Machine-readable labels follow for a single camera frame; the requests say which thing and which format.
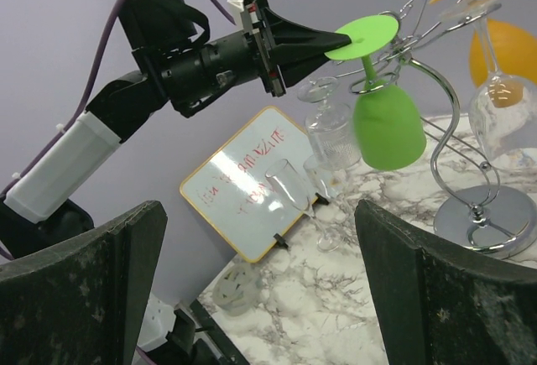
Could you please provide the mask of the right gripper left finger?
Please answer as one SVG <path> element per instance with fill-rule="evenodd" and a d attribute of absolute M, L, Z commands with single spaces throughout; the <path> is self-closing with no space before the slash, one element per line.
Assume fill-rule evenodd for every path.
<path fill-rule="evenodd" d="M 145 201 L 1 267 L 3 364 L 129 364 L 168 217 Z"/>

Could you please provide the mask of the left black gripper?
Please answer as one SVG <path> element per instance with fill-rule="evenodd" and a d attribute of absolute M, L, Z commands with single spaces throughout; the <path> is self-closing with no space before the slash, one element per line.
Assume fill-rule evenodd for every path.
<path fill-rule="evenodd" d="M 325 55 L 279 65 L 263 62 L 259 45 L 244 30 L 210 42 L 205 14 L 191 6 L 166 7 L 170 23 L 176 25 L 179 51 L 165 64 L 165 94 L 173 108 L 192 117 L 233 87 L 261 79 L 265 91 L 283 96 L 285 88 L 297 85 L 330 60 Z M 325 53 L 349 45 L 348 35 L 312 29 L 263 10 L 272 48 L 304 48 Z"/>

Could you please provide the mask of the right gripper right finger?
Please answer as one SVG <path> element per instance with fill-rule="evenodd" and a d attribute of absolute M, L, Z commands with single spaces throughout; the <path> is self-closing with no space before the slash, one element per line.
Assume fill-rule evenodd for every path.
<path fill-rule="evenodd" d="M 357 238 L 391 364 L 534 364 L 536 271 L 475 253 L 374 202 Z"/>

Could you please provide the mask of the clear wine glass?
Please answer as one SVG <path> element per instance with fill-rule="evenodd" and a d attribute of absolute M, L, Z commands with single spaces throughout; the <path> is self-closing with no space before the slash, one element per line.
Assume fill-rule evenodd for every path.
<path fill-rule="evenodd" d="M 321 233 L 317 240 L 317 248 L 321 252 L 333 252 L 340 246 L 341 237 L 326 228 L 318 219 L 305 183 L 287 159 L 271 164 L 265 172 L 265 178 L 286 202 L 315 223 Z"/>
<path fill-rule="evenodd" d="M 361 153 L 352 130 L 352 109 L 334 98 L 339 81 L 326 76 L 307 80 L 298 90 L 298 99 L 313 104 L 305 117 L 305 131 L 321 167 L 346 170 L 357 164 Z"/>
<path fill-rule="evenodd" d="M 498 65 L 485 16 L 500 0 L 462 0 L 440 14 L 441 22 L 474 20 L 487 67 L 469 107 L 469 122 L 489 163 L 521 171 L 536 166 L 536 85 Z"/>

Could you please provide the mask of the green plastic wine glass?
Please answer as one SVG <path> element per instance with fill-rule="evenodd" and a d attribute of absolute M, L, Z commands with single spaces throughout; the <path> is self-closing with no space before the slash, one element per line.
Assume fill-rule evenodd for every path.
<path fill-rule="evenodd" d="M 413 164 L 425 151 L 420 113 L 409 94 L 397 86 L 398 75 L 380 74 L 371 55 L 387 46 L 399 31 L 396 18 L 384 14 L 358 18 L 340 27 L 350 43 L 325 53 L 330 60 L 362 61 L 366 79 L 357 91 L 353 128 L 365 163 L 392 171 Z"/>

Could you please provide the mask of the orange plastic wine glass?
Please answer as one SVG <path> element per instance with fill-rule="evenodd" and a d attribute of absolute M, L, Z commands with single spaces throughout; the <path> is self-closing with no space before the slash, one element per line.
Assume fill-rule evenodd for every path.
<path fill-rule="evenodd" d="M 448 22 L 486 13 L 500 0 L 456 0 L 441 13 Z M 482 17 L 475 22 L 469 49 L 472 82 L 496 108 L 517 107 L 536 82 L 536 37 L 511 23 Z"/>

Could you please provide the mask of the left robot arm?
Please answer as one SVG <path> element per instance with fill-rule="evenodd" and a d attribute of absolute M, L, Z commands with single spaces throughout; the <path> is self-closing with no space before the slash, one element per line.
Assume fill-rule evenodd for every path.
<path fill-rule="evenodd" d="M 2 192 L 1 241 L 14 258 L 92 229 L 72 194 L 165 105 L 192 117 L 255 80 L 283 96 L 351 42 L 282 18 L 267 0 L 238 1 L 241 28 L 212 39 L 207 16 L 185 0 L 120 0 L 116 20 L 138 68 L 98 92 Z"/>

